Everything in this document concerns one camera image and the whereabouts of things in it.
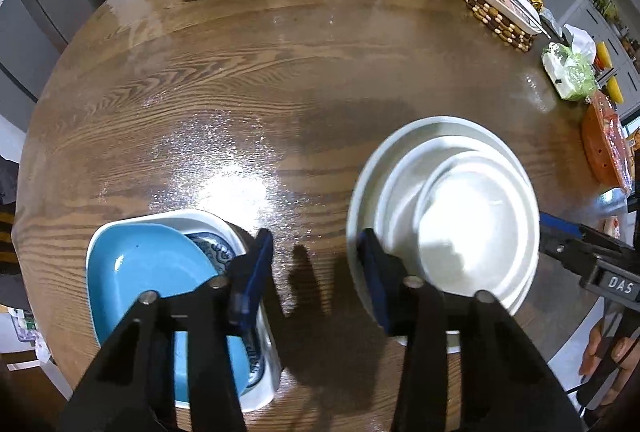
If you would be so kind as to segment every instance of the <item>round table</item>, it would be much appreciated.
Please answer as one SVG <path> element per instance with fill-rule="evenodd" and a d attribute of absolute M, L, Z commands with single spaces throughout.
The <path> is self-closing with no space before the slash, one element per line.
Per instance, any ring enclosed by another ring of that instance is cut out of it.
<path fill-rule="evenodd" d="M 544 43 L 506 46 L 462 0 L 107 0 L 60 58 L 20 164 L 15 245 L 62 372 L 75 385 L 98 350 L 84 278 L 95 230 L 201 208 L 275 237 L 265 303 L 285 370 L 250 430 L 388 430 L 404 349 L 351 283 L 351 190 L 391 132 L 455 115 L 513 149 L 542 210 L 596 224 L 609 205 L 584 110 L 559 100 Z M 517 319 L 548 359 L 593 303 L 542 256 Z M 458 367 L 452 356 L 452 415 Z"/>

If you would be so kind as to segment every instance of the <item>plastic-wrapped vegetable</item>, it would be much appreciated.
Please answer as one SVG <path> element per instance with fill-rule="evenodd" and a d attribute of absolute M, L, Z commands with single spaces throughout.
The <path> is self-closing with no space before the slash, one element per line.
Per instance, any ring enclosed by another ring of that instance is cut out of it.
<path fill-rule="evenodd" d="M 542 52 L 542 64 L 562 99 L 580 101 L 598 89 L 591 64 L 571 47 L 550 43 Z"/>

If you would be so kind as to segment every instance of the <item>table top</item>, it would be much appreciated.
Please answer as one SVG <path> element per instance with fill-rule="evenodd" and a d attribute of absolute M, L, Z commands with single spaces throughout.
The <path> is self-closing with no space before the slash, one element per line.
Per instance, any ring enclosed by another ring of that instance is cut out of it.
<path fill-rule="evenodd" d="M 265 303 L 286 368 L 250 429 L 388 430 L 404 349 L 351 283 L 351 190 L 391 132 L 455 115 L 513 149 L 542 210 L 596 224 L 607 204 L 584 109 L 557 96 L 543 44 L 506 46 L 462 0 L 107 0 L 60 58 L 20 165 L 15 245 L 62 372 L 75 385 L 98 350 L 84 279 L 95 230 L 201 208 L 275 237 L 280 304 Z M 516 318 L 548 359 L 593 302 L 541 256 Z M 457 357 L 450 368 L 454 386 Z"/>

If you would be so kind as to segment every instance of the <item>blue plate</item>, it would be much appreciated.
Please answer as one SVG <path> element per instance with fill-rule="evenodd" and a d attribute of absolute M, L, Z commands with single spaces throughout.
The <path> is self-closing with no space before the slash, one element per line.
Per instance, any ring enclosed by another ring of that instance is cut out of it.
<path fill-rule="evenodd" d="M 206 255 L 179 231 L 162 224 L 117 224 L 97 238 L 87 259 L 86 283 L 95 335 L 102 345 L 143 291 L 162 297 L 187 293 L 216 276 Z M 175 399 L 188 402 L 187 339 L 175 334 Z M 238 394 L 249 380 L 242 339 L 226 342 Z"/>

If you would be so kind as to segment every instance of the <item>plastic wrap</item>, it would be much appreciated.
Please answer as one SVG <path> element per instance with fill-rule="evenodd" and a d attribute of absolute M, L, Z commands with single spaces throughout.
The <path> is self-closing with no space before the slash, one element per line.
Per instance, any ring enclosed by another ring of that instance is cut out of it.
<path fill-rule="evenodd" d="M 571 47 L 551 42 L 542 51 L 542 64 L 562 99 L 580 101 L 598 89 L 591 64 Z"/>
<path fill-rule="evenodd" d="M 582 143 L 596 179 L 605 186 L 620 187 L 629 195 L 633 185 L 628 142 L 620 117 L 609 98 L 599 90 L 582 120 Z"/>

